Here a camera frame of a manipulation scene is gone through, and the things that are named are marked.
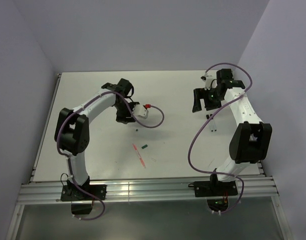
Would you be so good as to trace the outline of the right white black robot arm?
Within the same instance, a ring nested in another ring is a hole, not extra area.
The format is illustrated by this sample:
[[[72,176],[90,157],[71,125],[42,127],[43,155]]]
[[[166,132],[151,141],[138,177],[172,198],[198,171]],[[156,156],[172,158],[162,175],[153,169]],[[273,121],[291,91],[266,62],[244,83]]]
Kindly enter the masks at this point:
[[[211,195],[219,196],[228,192],[237,195],[236,177],[247,167],[255,165],[267,156],[272,126],[264,123],[253,109],[241,80],[235,80],[232,70],[223,68],[216,76],[204,74],[203,88],[194,89],[192,111],[201,111],[204,102],[207,111],[218,112],[230,107],[237,128],[229,144],[229,156],[224,163],[215,169],[210,180],[198,188],[210,191]]]

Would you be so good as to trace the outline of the grey pen diagonal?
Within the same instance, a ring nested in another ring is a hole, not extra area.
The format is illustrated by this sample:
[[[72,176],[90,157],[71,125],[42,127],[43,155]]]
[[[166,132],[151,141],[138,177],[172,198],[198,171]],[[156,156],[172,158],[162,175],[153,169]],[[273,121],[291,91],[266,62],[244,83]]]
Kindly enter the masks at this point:
[[[206,115],[206,118],[207,118],[207,120],[209,120],[208,127],[209,127],[210,131],[213,132],[214,129],[213,129],[213,126],[212,126],[212,122],[211,122],[211,120],[210,120],[210,115],[207,114],[207,115]]]

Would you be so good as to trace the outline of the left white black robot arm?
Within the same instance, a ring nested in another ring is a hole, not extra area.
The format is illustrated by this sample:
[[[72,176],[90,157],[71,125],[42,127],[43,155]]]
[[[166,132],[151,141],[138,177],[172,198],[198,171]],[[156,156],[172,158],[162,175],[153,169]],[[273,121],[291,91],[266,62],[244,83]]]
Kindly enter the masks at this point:
[[[130,113],[136,103],[127,99],[134,94],[130,81],[121,79],[117,84],[105,83],[93,99],[75,109],[63,108],[58,116],[54,139],[61,155],[68,157],[68,177],[63,185],[61,201],[90,201],[105,199],[105,184],[92,185],[86,170],[84,152],[90,141],[90,123],[109,107],[115,107],[116,121],[135,122]]]

